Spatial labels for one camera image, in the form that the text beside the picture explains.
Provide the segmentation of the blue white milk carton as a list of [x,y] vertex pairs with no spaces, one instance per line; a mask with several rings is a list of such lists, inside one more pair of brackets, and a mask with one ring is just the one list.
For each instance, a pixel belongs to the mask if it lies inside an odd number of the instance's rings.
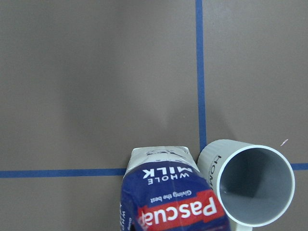
[[229,219],[184,146],[132,150],[124,174],[122,231],[228,231]]

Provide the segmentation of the white mug grey inside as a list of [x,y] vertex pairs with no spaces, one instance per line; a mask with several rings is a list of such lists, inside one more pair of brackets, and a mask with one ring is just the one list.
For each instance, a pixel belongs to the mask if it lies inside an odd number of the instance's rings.
[[217,140],[200,153],[197,166],[224,208],[233,231],[251,231],[279,219],[295,193],[295,176],[277,150]]

